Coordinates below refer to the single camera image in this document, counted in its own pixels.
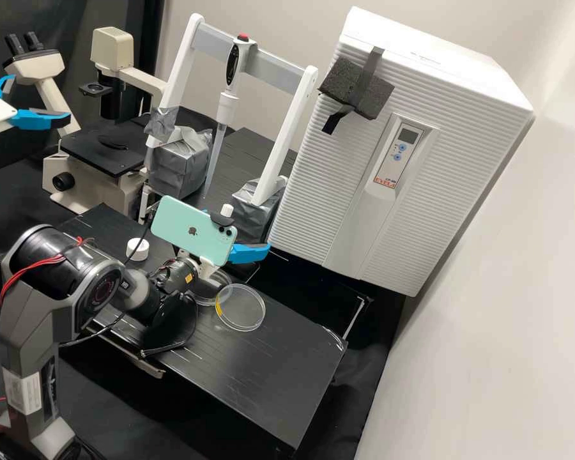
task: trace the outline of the control panel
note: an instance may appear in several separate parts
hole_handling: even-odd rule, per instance
[[[373,182],[395,188],[423,134],[423,129],[409,123],[401,123],[377,174],[374,175]]]

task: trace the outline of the digital display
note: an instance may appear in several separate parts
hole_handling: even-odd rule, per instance
[[[408,129],[403,129],[398,135],[398,140],[402,142],[407,142],[408,144],[415,144],[417,139],[417,133],[415,131],[409,131]]]

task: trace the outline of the red label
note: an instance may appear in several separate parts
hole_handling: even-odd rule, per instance
[[[384,187],[388,187],[388,188],[395,188],[396,187],[396,182],[381,179],[380,177],[375,177],[373,182],[381,184]]]

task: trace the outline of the white wall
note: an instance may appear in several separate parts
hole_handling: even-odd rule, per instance
[[[575,2],[565,5],[563,46],[533,68],[553,71],[525,80],[547,103],[392,348],[358,460],[575,459]]]
[[[302,67],[315,65],[325,75],[332,51],[351,6],[359,6],[409,26],[483,52],[495,58],[521,84],[533,63],[556,42],[542,40],[570,14],[559,0],[167,0],[165,4],[158,76],[168,78],[174,56],[190,14],[234,35],[248,33],[260,47]],[[199,56],[192,70],[183,105],[215,117],[223,88],[223,63]],[[529,85],[537,95],[538,79],[532,72]],[[235,127],[246,126],[274,139],[287,111],[290,97],[247,77],[240,88],[241,102]],[[268,101],[272,109],[267,110]],[[301,120],[293,148],[298,149],[315,98]]]

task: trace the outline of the black foam block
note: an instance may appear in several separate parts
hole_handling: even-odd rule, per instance
[[[349,99],[362,72],[361,66],[345,57],[340,57],[326,75],[319,90],[342,104],[352,105]],[[354,105],[355,112],[366,119],[377,118],[393,90],[394,85],[373,75],[357,104]]]

